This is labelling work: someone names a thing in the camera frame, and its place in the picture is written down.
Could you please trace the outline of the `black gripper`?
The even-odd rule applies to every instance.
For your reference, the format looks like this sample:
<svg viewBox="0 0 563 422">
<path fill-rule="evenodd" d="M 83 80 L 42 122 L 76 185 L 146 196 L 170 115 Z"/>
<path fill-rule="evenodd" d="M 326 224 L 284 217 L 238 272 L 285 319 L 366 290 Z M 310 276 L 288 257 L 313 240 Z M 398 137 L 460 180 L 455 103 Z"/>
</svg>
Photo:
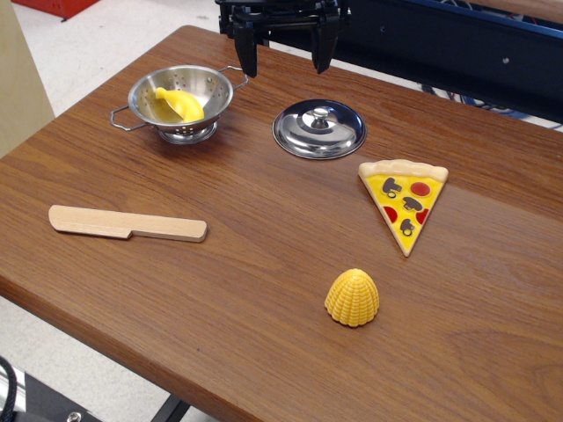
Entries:
<svg viewBox="0 0 563 422">
<path fill-rule="evenodd" d="M 338 33 L 349 24 L 349 1 L 216 1 L 220 32 L 234 38 L 240 67 L 258 75 L 255 36 L 311 32 L 311 57 L 318 74 L 329 69 Z"/>
</svg>

